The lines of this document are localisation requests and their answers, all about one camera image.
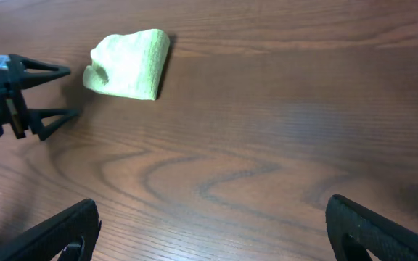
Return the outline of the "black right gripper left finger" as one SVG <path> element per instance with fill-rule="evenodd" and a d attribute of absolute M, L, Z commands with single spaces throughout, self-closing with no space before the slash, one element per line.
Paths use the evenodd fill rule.
<path fill-rule="evenodd" d="M 101 221 L 96 202 L 84 199 L 0 245 L 0 261 L 60 260 L 89 261 Z"/>

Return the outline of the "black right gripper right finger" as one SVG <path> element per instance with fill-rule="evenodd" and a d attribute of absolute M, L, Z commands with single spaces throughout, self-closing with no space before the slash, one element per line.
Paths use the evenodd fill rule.
<path fill-rule="evenodd" d="M 335 194 L 325 212 L 327 234 L 337 260 L 418 260 L 418 234 Z"/>

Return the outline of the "green microfiber cloth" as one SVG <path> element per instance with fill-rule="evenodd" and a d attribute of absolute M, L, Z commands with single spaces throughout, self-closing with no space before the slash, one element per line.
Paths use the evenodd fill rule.
<path fill-rule="evenodd" d="M 109 35 L 90 51 L 83 85 L 98 94 L 154 101 L 170 43 L 160 29 Z"/>

